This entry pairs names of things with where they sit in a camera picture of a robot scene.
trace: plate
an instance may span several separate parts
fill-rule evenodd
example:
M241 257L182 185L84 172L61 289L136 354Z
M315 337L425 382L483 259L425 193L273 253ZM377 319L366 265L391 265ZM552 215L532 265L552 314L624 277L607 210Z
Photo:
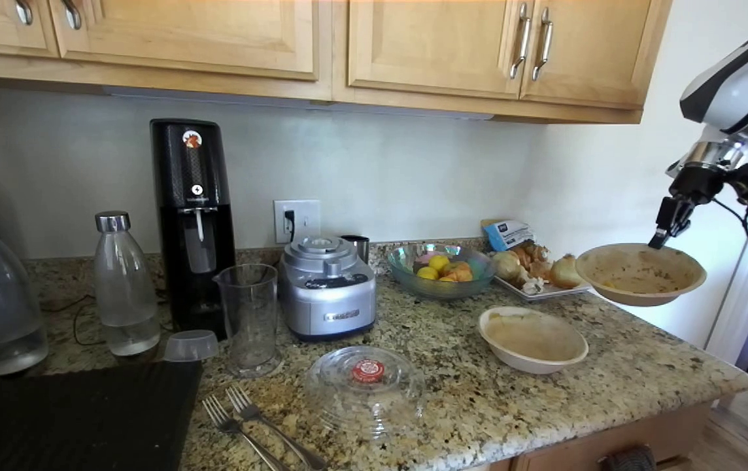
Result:
M479 336L502 365L530 374L554 374L590 355L587 337L571 323L523 306L488 310Z
M506 285L509 290L514 290L517 297L522 297L523 302L566 298L566 297L579 297L579 294L587 294L587 290L590 290L587 282L581 282L581 285L577 285L577 289L571 289L571 290L561 290L561 289L554 289L554 285L547 282L544 290L539 290L539 294L527 294L527 290L517 289L514 282L509 282L506 277L497 277L497 282Z

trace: small dish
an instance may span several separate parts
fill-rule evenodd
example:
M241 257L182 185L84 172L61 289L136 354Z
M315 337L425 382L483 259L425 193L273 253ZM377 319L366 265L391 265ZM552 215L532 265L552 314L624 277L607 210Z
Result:
M311 405L335 426L366 439L387 439L420 423L425 382L401 355L348 345L326 354L305 379Z
M220 354L218 336L213 329L173 332L165 345L165 361L188 365L207 361Z
M587 358L587 337L561 317L523 306L493 306L479 317L479 336L496 355L530 374L554 374Z

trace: white wall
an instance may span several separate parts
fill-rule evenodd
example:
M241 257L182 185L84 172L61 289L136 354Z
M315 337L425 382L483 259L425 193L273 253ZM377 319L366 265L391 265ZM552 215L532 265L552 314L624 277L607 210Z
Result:
M128 210L158 252L152 117L205 117L226 134L238 248L273 246L273 200L323 200L326 230L374 240L479 235L518 215L554 252L650 240L698 126L679 112L689 82L748 36L748 3L679 0L642 126L527 126L477 116L188 94L86 94L0 86L0 232L27 259L95 252L92 215ZM743 248L722 210L672 240L710 282L637 314L702 345Z

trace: beige bowl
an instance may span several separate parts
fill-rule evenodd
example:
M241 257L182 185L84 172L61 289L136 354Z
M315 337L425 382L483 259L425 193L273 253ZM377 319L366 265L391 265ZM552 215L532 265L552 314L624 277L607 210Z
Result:
M530 374L554 374L581 365L587 337L562 323L523 306L493 306L479 317L479 336L500 361Z
M706 269L687 252L647 243L598 246L579 257L579 276L628 306L671 303L706 280Z

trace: black appliance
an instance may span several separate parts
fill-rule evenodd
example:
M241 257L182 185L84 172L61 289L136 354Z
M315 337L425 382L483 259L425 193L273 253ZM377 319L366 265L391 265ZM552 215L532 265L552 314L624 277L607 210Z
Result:
M220 129L161 117L152 150L173 329L226 337L216 276L237 263L237 235Z

